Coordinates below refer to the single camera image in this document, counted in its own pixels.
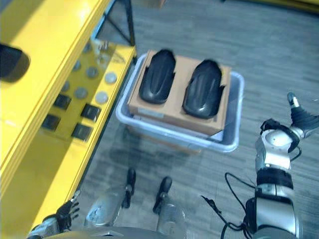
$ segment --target label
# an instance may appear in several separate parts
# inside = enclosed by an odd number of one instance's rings
[[[158,112],[150,111],[150,110],[143,109],[143,108],[138,108],[138,112],[140,114],[143,114],[143,115],[146,115],[146,116],[152,116],[152,117],[159,118],[159,119],[164,118],[164,114],[163,113],[158,113]]]

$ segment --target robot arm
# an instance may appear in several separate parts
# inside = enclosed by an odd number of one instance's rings
[[[319,128],[319,116],[306,112],[293,93],[288,93],[288,101],[292,111],[291,127],[267,120],[256,142],[257,187],[255,197],[246,203],[249,229],[256,233],[254,238],[263,238],[266,232],[287,234],[288,238],[302,237],[289,153],[298,147],[300,140]]]

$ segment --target black metal frame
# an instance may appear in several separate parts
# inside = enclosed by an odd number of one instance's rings
[[[111,19],[110,13],[112,12],[114,4],[120,1],[124,4],[125,12],[127,16],[127,22],[129,27],[129,33],[130,37],[127,37],[125,33],[115,24],[115,22]],[[132,13],[132,3],[131,0],[112,0],[109,4],[106,10],[104,11],[104,22],[107,20],[114,28],[115,30],[131,45],[135,46],[135,33],[134,33],[134,24],[133,24],[133,13]]]

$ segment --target yellow shelf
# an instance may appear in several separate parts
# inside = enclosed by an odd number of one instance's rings
[[[297,8],[303,11],[319,13],[319,0],[249,0],[274,5],[283,5],[290,8]]]
[[[1,195],[110,0],[13,0],[0,42],[30,59],[15,83],[1,81]]]
[[[79,57],[81,68],[72,71],[68,77],[70,87],[61,94],[71,98],[66,110],[52,106],[49,114],[60,117],[55,131],[40,128],[27,150],[1,201],[2,238],[25,238],[26,234],[44,217],[53,214],[72,197],[79,180],[109,115],[125,74],[136,54],[134,47],[110,44],[107,53],[111,55],[107,66],[97,65],[95,47],[90,53]],[[86,76],[88,67],[94,66],[98,76]],[[113,72],[117,81],[105,82],[105,75]],[[77,99],[77,87],[88,91],[85,99]],[[95,100],[97,92],[106,92],[109,99],[105,104]],[[88,103],[101,109],[96,122],[81,117],[84,105]],[[71,136],[77,123],[92,129],[89,139],[83,142]]]

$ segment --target black foot pad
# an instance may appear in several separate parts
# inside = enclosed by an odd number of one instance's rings
[[[161,203],[162,203],[162,193],[165,193],[167,194],[170,190],[170,187],[171,187],[171,184],[172,184],[173,180],[171,177],[165,177],[163,178],[161,184],[160,184],[160,187],[159,187],[159,191],[156,195],[156,202],[154,204],[154,207],[153,207],[153,212],[155,214],[160,214],[160,210],[161,210]]]
[[[126,191],[124,201],[122,203],[122,208],[129,208],[131,206],[131,197],[134,195],[135,191],[135,181],[136,181],[136,171],[134,168],[129,168],[126,185],[131,187],[131,190]]]

